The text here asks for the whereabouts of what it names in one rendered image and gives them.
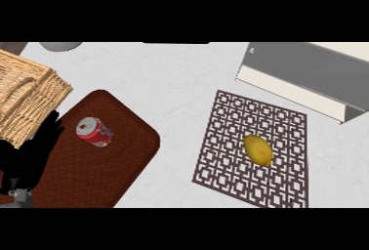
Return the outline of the dark grey corner object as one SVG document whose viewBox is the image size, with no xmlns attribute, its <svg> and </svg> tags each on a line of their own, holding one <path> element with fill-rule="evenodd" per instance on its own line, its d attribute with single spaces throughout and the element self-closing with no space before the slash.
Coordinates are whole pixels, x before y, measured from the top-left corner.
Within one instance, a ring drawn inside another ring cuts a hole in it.
<svg viewBox="0 0 369 250">
<path fill-rule="evenodd" d="M 27 45 L 27 42 L 0 42 L 0 49 L 15 55 L 19 55 Z"/>
</svg>

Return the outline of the grey and cream tiered shelf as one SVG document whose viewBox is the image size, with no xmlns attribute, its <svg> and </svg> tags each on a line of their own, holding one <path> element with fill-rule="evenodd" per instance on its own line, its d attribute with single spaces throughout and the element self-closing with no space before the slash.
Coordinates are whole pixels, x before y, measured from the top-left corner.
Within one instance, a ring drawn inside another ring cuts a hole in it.
<svg viewBox="0 0 369 250">
<path fill-rule="evenodd" d="M 253 42 L 236 79 L 344 123 L 369 112 L 369 42 Z"/>
</svg>

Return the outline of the brown lattice placemat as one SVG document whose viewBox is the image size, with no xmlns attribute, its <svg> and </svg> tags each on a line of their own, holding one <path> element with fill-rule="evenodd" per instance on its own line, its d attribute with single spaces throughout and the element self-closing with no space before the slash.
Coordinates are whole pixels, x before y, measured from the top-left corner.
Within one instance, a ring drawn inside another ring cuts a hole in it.
<svg viewBox="0 0 369 250">
<path fill-rule="evenodd" d="M 307 115 L 219 91 L 194 182 L 259 207 L 306 208 Z"/>
</svg>

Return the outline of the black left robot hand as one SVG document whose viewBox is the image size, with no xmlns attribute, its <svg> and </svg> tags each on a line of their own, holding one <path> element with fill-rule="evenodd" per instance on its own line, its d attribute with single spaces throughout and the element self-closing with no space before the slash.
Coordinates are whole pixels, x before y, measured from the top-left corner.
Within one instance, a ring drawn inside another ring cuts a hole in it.
<svg viewBox="0 0 369 250">
<path fill-rule="evenodd" d="M 64 132 L 59 112 L 53 110 L 44 118 L 37 132 L 19 148 L 0 140 L 0 171 L 3 172 L 0 193 L 12 190 L 33 190 L 39 184 L 49 154 Z"/>
</svg>

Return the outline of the grey round object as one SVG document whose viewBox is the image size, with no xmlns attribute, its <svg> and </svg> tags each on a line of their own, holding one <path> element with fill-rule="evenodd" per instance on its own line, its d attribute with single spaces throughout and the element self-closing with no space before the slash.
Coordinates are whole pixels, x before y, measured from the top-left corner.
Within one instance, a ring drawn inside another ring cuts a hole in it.
<svg viewBox="0 0 369 250">
<path fill-rule="evenodd" d="M 42 42 L 42 47 L 50 52 L 67 52 L 83 45 L 81 42 Z"/>
</svg>

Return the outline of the tan wicker basket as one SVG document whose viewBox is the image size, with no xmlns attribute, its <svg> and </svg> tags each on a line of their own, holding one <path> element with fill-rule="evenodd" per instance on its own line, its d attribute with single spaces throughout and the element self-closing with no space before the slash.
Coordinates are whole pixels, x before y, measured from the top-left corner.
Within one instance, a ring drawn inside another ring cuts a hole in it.
<svg viewBox="0 0 369 250">
<path fill-rule="evenodd" d="M 71 92 L 50 67 L 0 50 L 0 140 L 19 148 Z"/>
</svg>

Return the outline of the dark red placemat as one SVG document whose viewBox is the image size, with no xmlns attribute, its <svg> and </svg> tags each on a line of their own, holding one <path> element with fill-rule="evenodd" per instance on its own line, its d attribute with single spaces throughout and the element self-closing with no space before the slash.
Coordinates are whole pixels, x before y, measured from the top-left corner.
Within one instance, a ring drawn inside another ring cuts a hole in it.
<svg viewBox="0 0 369 250">
<path fill-rule="evenodd" d="M 98 118 L 114 132 L 111 143 L 95 146 L 77 135 L 78 122 Z M 154 128 L 102 91 L 93 91 L 67 114 L 43 175 L 31 190 L 33 207 L 111 207 L 133 184 L 158 150 Z M 15 198 L 0 193 L 0 204 Z"/>
</svg>

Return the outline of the red soda can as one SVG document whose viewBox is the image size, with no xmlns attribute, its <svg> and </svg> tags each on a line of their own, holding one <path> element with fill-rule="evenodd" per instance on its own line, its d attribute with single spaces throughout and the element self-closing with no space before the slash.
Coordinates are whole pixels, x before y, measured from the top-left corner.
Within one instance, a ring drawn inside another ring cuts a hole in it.
<svg viewBox="0 0 369 250">
<path fill-rule="evenodd" d="M 111 143 L 114 132 L 95 117 L 86 117 L 77 125 L 78 137 L 95 146 L 105 147 Z"/>
</svg>

